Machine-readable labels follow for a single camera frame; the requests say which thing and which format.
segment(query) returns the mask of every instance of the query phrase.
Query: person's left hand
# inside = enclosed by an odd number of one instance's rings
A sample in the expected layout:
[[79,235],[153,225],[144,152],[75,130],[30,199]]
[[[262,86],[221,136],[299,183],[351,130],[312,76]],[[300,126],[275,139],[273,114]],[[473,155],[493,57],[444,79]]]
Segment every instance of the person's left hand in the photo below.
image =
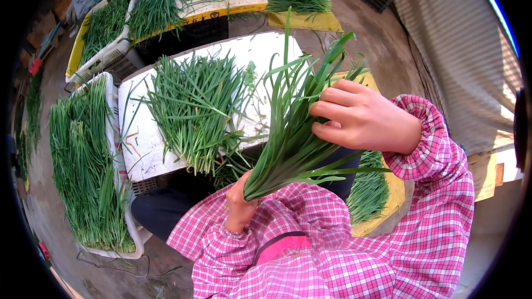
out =
[[250,173],[251,170],[244,173],[226,193],[229,218],[225,225],[229,231],[242,232],[246,224],[255,215],[255,211],[257,211],[258,199],[249,202],[244,199],[244,186]]

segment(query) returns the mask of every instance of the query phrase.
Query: pink collar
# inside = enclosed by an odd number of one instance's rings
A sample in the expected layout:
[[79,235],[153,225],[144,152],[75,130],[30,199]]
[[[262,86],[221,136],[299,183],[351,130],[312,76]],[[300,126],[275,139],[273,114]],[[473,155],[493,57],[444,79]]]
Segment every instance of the pink collar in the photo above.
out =
[[310,248],[310,241],[303,232],[285,233],[266,242],[257,252],[254,266],[270,262],[289,247]]

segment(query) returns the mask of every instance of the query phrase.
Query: pink plaid shirt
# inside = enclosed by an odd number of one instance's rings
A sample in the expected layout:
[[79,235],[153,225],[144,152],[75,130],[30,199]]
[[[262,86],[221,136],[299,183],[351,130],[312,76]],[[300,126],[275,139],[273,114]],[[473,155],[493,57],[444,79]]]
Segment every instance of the pink plaid shirt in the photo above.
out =
[[[226,187],[188,211],[167,240],[195,261],[194,297],[450,297],[469,240],[473,179],[434,105],[411,95],[392,102],[420,118],[423,133],[412,154],[383,153],[396,176],[416,182],[410,211],[390,234],[353,238],[345,203],[305,183],[262,199],[243,233],[232,233]],[[251,267],[264,243],[291,231],[311,247],[289,246]]]

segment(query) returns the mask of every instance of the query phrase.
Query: elastic sleeve cuff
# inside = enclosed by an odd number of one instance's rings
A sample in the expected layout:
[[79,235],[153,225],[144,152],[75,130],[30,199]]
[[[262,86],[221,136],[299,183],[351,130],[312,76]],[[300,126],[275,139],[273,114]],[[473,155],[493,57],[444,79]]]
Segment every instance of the elastic sleeve cuff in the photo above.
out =
[[448,138],[442,114],[428,100],[413,95],[399,95],[392,102],[421,120],[422,133],[416,149],[409,155],[383,152],[390,170],[403,181],[417,181],[432,173],[436,162],[449,162],[441,152],[441,144]]

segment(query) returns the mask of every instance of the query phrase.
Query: cable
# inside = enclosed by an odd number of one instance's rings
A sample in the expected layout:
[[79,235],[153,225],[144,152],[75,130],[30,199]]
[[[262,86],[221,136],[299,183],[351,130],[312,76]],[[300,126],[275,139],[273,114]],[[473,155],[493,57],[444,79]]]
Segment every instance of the cable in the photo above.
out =
[[[112,269],[112,270],[117,270],[117,271],[123,271],[123,272],[127,272],[128,274],[132,274],[133,276],[138,277],[138,278],[144,278],[144,277],[148,276],[148,273],[150,272],[150,257],[149,257],[149,256],[142,255],[142,256],[145,256],[145,257],[147,258],[147,260],[148,260],[148,266],[147,266],[146,273],[145,273],[144,275],[137,275],[137,274],[132,273],[131,271],[127,271],[127,270],[123,270],[123,269],[118,269],[118,268],[113,268],[113,267],[108,267],[108,266],[104,266],[104,265],[102,265],[102,264],[101,264],[101,265],[98,265],[98,264],[96,264],[96,263],[94,263],[94,262],[90,262],[90,261],[87,261],[87,260],[85,260],[85,259],[81,259],[81,258],[79,257],[79,255],[81,254],[82,251],[83,251],[82,249],[79,250],[78,255],[76,256],[76,260],[78,260],[78,261],[83,261],[83,262],[88,263],[88,264],[92,264],[93,266],[95,266],[95,267],[97,267],[97,268],[107,268],[107,269]],[[118,258],[115,257],[113,260],[111,260],[111,261],[109,261],[109,262],[115,262],[117,259],[118,259]]]

